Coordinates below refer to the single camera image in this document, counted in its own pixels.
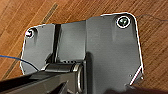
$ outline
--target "wire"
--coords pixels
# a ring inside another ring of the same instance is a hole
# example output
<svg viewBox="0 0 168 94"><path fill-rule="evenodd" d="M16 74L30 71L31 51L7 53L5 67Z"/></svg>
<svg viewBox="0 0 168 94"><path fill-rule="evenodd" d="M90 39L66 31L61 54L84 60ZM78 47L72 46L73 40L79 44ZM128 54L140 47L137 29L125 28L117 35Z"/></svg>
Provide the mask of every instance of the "wire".
<svg viewBox="0 0 168 94"><path fill-rule="evenodd" d="M136 18L139 18L139 17L143 17L143 16L150 16L150 17L153 17L153 18L158 19L158 20L160 20L160 21L168 21L168 20L162 20L162 19L157 18L157 17L155 17L155 16L153 16L153 15L150 15L150 14L142 14L142 15L135 16L135 17L136 17Z"/></svg>
<svg viewBox="0 0 168 94"><path fill-rule="evenodd" d="M32 63L29 63L29 62L27 62L27 61L25 61L25 60L23 60L23 59L20 59L20 58L17 58L17 57L12 57L12 56L5 56L5 55L0 55L0 57L11 58L11 59L16 59L16 60L22 61L22 62L24 62L24 63L26 63L26 64L31 65L33 68L35 68L37 71L39 71L38 68L35 67Z"/></svg>

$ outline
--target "bolt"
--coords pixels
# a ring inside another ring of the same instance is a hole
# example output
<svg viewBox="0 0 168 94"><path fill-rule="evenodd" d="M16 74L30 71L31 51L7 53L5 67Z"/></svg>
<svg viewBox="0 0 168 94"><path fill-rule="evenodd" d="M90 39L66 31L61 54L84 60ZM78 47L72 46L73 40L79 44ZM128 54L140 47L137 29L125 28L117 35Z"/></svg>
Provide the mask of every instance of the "bolt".
<svg viewBox="0 0 168 94"><path fill-rule="evenodd" d="M120 28L126 28L130 24L130 19L127 16L121 16L117 20L117 25Z"/></svg>

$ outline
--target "cable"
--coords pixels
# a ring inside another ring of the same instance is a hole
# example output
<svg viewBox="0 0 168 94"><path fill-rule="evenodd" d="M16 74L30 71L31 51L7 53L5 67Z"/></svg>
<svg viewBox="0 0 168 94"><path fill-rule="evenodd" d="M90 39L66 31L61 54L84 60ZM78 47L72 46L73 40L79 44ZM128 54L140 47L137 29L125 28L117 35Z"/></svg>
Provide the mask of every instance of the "cable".
<svg viewBox="0 0 168 94"><path fill-rule="evenodd" d="M37 67L35 67L33 64L31 64L31 63L29 63L29 62L27 62L23 59L20 59L20 58L17 58L17 57L12 57L12 56L5 56L5 55L0 55L0 57L11 58L11 59L16 59L16 60L22 61L24 63L27 63L27 64L31 65L33 68L35 68L37 71L39 71Z"/></svg>
<svg viewBox="0 0 168 94"><path fill-rule="evenodd" d="M160 20L160 21L168 21L168 20L162 20L162 19L157 18L157 17L155 17L155 16L153 16L153 15L150 15L150 14L142 14L142 15L135 16L135 17L136 17L136 18L139 18L139 17L142 17L142 16L150 16L150 17L153 17L153 18L158 19L158 20Z"/></svg>

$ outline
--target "screw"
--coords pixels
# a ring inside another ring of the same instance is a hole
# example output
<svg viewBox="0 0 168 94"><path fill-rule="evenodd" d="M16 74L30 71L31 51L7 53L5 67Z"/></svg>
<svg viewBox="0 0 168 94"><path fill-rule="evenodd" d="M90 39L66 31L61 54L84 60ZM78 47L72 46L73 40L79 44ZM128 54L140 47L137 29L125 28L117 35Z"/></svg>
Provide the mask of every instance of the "screw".
<svg viewBox="0 0 168 94"><path fill-rule="evenodd" d="M32 29L29 29L28 31L26 31L26 37L33 38L33 36L34 36L34 31Z"/></svg>
<svg viewBox="0 0 168 94"><path fill-rule="evenodd" d="M130 19L127 16L121 16L117 20L117 25L120 28L126 28L130 24Z"/></svg>

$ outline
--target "gray metal plate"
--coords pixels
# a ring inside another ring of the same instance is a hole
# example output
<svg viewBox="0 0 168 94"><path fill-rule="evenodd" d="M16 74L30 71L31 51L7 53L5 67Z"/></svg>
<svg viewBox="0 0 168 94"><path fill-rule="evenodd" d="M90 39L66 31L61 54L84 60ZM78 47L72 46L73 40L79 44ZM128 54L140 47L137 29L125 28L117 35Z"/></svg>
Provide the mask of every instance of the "gray metal plate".
<svg viewBox="0 0 168 94"><path fill-rule="evenodd" d="M22 59L29 61L40 70L45 66L47 56L52 53L55 24L44 24L33 28L37 29L37 34L32 38L25 37ZM32 66L23 62L20 64L24 74L36 72Z"/></svg>
<svg viewBox="0 0 168 94"><path fill-rule="evenodd" d="M130 18L123 29L116 24L120 16ZM89 94L103 94L107 89L124 91L141 66L136 22L127 13L92 17L86 21Z"/></svg>
<svg viewBox="0 0 168 94"><path fill-rule="evenodd" d="M127 28L117 26L116 20L121 16L129 17ZM46 64L47 56L52 53L55 24L35 28L38 30L37 38L25 37L22 59L41 69ZM61 29L59 59L84 60L85 54L86 59L90 58L85 66L88 94L103 94L107 89L124 91L125 85L135 80L138 68L143 68L137 24L131 14L92 17L86 21L62 24ZM21 67L24 74L36 71L22 62Z"/></svg>

